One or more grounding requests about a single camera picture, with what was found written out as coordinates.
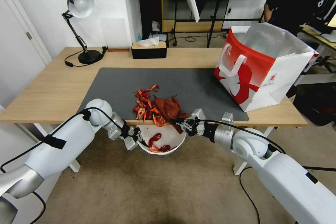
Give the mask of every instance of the wooden desk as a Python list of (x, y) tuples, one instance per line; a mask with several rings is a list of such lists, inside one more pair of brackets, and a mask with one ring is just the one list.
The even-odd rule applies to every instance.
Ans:
[(302, 27), (303, 27), (302, 32), (304, 32), (305, 34), (308, 34), (310, 37), (313, 37), (314, 39), (316, 39), (319, 44), (322, 43), (324, 45), (327, 45), (331, 49), (336, 50), (336, 42), (330, 42), (329, 40), (323, 38), (322, 36), (317, 34), (315, 31), (310, 29), (310, 27), (308, 25), (302, 25)]
[[(308, 25), (302, 25), (303, 30), (302, 33), (308, 35), (310, 38), (312, 38), (316, 43), (319, 44), (319, 47), (316, 49), (319, 53), (323, 55), (323, 52), (325, 49), (330, 49), (333, 52), (333, 55), (336, 54), (336, 42), (330, 42), (327, 39), (323, 38), (319, 34), (317, 34), (315, 31), (313, 31)], [(304, 73), (307, 73), (307, 71), (312, 67), (314, 62), (310, 62), (305, 69), (303, 70)], [(294, 85), (300, 85), (300, 84), (316, 84), (316, 83), (329, 83), (329, 82), (336, 82), (336, 73), (314, 73), (314, 74), (304, 74), (300, 75), (298, 79), (295, 81)]]
[[(60, 124), (75, 114), (101, 67), (129, 68), (215, 68), (221, 48), (168, 48), (165, 59), (136, 59), (131, 52), (106, 52), (97, 63), (82, 68), (68, 67), (64, 58), (80, 51), (65, 48), (37, 78), (0, 114), (0, 123), (34, 123), (43, 135), (53, 130), (50, 124)], [(79, 64), (76, 56), (68, 59)], [(267, 126), (267, 136), (275, 126), (299, 127), (307, 122), (293, 104), (283, 99), (281, 104), (248, 112), (249, 121), (235, 121), (237, 126)], [(130, 124), (141, 121), (124, 118)], [(246, 163), (234, 167), (238, 175)], [(80, 168), (75, 160), (70, 167)]]

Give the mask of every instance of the red and white paper bag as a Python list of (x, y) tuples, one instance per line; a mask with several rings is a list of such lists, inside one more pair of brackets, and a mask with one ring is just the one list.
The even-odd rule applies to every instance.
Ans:
[(271, 24), (232, 26), (214, 75), (246, 112), (279, 104), (316, 54)]

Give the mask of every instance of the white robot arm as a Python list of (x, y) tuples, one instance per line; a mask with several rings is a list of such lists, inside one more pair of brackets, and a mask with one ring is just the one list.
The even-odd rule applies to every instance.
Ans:
[[(229, 113), (224, 114), (222, 123), (226, 125), (209, 124), (201, 109), (187, 119), (175, 121), (189, 136), (207, 137), (248, 162), (264, 186), (300, 224), (334, 223), (336, 196), (332, 192), (294, 159), (277, 150), (272, 152), (261, 132), (243, 129), (234, 134), (233, 116)], [(121, 137), (128, 150), (139, 142), (145, 144), (140, 130), (127, 126), (106, 101), (89, 102), (86, 110), (57, 127), (44, 142), (39, 142), (25, 164), (0, 174), (0, 224), (12, 223), (17, 212), (3, 194), (21, 198), (32, 193), (44, 179), (68, 167), (102, 127), (110, 139)]]
[(3, 194), (22, 198), (32, 193), (46, 178), (67, 168), (92, 142), (100, 128), (105, 128), (112, 140), (121, 137), (128, 150), (143, 142), (140, 130), (127, 126), (106, 101), (95, 99), (86, 107), (88, 109), (72, 116), (35, 145), (22, 166), (0, 174), (0, 224), (12, 223), (17, 213)]
[(176, 120), (175, 124), (189, 136), (207, 137), (246, 161), (298, 223), (335, 223), (336, 196), (293, 158), (272, 148), (260, 131), (247, 128), (234, 134), (234, 126), (230, 126), (233, 115), (230, 113), (225, 113), (222, 118), (224, 126), (207, 121), (202, 110), (198, 109), (191, 117)]

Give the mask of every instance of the floor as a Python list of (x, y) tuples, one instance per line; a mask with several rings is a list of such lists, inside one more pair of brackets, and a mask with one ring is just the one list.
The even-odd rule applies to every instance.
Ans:
[[(206, 37), (196, 39), (181, 38), (177, 45), (205, 47)], [(223, 42), (218, 36), (211, 46), (221, 47)], [(302, 165), (335, 167), (336, 131), (331, 124), (278, 128), (269, 138)], [(62, 173), (38, 224), (257, 223), (255, 210), (233, 175), (236, 157), (205, 138), (187, 138), (171, 155), (153, 156), (139, 147), (129, 152), (121, 140), (111, 141), (101, 130), (78, 161), (80, 172), (67, 168)], [(336, 194), (336, 173), (310, 172)], [(294, 224), (252, 169), (241, 179), (262, 224)]]

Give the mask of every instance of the person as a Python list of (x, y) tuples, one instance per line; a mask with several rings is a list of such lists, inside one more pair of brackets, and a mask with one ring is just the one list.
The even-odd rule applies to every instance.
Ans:
[(267, 0), (264, 8), (265, 22), (288, 30), (295, 36), (300, 25), (313, 20), (323, 10), (327, 0)]

